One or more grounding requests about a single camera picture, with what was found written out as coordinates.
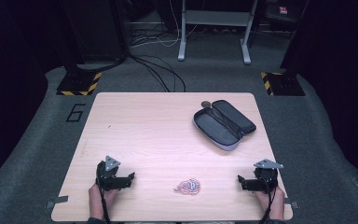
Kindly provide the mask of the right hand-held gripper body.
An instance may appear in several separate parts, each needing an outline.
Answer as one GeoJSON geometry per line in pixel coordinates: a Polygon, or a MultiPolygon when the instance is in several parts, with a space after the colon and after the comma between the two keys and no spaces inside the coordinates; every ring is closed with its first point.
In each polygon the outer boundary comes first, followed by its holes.
{"type": "Polygon", "coordinates": [[[255,164],[256,191],[272,192],[278,186],[278,170],[283,165],[275,161],[264,159],[255,164]]]}

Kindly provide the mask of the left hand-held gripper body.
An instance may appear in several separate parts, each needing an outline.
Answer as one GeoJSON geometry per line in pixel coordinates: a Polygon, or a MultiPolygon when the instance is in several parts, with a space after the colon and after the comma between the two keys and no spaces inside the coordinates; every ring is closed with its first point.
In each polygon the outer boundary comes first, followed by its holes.
{"type": "Polygon", "coordinates": [[[96,184],[103,190],[120,189],[116,177],[120,162],[110,156],[106,156],[104,161],[97,165],[96,184]]]}

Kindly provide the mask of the person's left hand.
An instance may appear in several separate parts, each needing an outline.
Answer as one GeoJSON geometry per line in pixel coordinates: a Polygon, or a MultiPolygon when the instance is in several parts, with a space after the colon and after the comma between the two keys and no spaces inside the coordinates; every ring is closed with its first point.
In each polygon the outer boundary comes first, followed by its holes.
{"type": "Polygon", "coordinates": [[[109,210],[113,205],[117,193],[117,189],[111,189],[109,191],[105,191],[102,196],[99,191],[99,186],[97,184],[93,184],[89,188],[89,216],[103,219],[103,199],[105,199],[106,209],[109,210]]]}

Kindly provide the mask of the person's right hand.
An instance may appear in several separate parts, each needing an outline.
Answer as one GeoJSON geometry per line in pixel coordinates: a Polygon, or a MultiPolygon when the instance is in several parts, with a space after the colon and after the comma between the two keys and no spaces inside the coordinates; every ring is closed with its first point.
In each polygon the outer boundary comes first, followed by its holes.
{"type": "Polygon", "coordinates": [[[254,191],[253,194],[264,210],[270,209],[270,215],[284,217],[285,194],[279,187],[271,192],[271,196],[261,191],[254,191]]]}

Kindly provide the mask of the open dark glasses case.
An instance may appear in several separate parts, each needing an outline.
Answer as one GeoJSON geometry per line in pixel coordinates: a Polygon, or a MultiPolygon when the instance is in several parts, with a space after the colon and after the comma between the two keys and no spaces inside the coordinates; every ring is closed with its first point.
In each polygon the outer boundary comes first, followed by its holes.
{"type": "Polygon", "coordinates": [[[195,126],[218,147],[232,151],[241,139],[256,130],[255,124],[226,100],[212,102],[193,116],[195,126]]]}

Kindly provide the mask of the black base with hazard tape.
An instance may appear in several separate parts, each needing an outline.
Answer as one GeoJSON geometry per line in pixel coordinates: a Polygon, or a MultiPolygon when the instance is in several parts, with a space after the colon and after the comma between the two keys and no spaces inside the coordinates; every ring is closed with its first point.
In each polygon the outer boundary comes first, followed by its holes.
{"type": "Polygon", "coordinates": [[[289,77],[282,73],[261,73],[264,87],[270,96],[304,96],[296,77],[289,77]]]}
{"type": "Polygon", "coordinates": [[[92,95],[101,75],[101,73],[86,73],[79,77],[66,75],[58,86],[56,94],[65,96],[92,95]]]}

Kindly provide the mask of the dark curtain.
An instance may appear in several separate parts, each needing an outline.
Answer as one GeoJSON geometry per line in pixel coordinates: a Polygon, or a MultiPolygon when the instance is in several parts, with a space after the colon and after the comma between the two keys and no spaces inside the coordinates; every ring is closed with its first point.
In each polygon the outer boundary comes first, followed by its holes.
{"type": "Polygon", "coordinates": [[[358,169],[358,0],[310,0],[282,66],[316,90],[334,139],[358,169]]]}
{"type": "Polygon", "coordinates": [[[62,65],[53,36],[68,33],[62,0],[0,0],[0,168],[62,65]]]}

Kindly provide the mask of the large black box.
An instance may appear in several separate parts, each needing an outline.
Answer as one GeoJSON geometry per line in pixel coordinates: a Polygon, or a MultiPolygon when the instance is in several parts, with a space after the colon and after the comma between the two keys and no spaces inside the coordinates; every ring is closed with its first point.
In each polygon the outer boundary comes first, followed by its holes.
{"type": "Polygon", "coordinates": [[[82,60],[121,63],[127,59],[123,0],[62,0],[82,60]]]}

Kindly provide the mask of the dark box with red label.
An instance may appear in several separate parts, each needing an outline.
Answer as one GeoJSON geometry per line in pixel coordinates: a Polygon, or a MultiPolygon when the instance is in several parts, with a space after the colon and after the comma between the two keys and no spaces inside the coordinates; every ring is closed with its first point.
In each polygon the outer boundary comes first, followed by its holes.
{"type": "Polygon", "coordinates": [[[278,21],[294,21],[296,19],[292,6],[280,5],[278,3],[268,3],[264,15],[268,19],[278,21]]]}

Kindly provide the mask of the white metal stand frame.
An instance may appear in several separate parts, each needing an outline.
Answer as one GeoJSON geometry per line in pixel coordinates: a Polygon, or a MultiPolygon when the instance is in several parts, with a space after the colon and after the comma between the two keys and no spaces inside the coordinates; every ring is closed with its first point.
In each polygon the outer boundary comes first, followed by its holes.
{"type": "Polygon", "coordinates": [[[245,27],[245,33],[240,40],[242,60],[246,65],[251,64],[251,57],[248,48],[248,39],[252,30],[255,11],[258,0],[251,0],[252,6],[249,11],[245,12],[226,12],[226,11],[204,11],[190,10],[186,8],[186,0],[182,2],[182,30],[181,40],[178,52],[178,61],[182,62],[186,57],[186,27],[189,24],[194,25],[220,25],[220,26],[236,26],[245,27]]]}

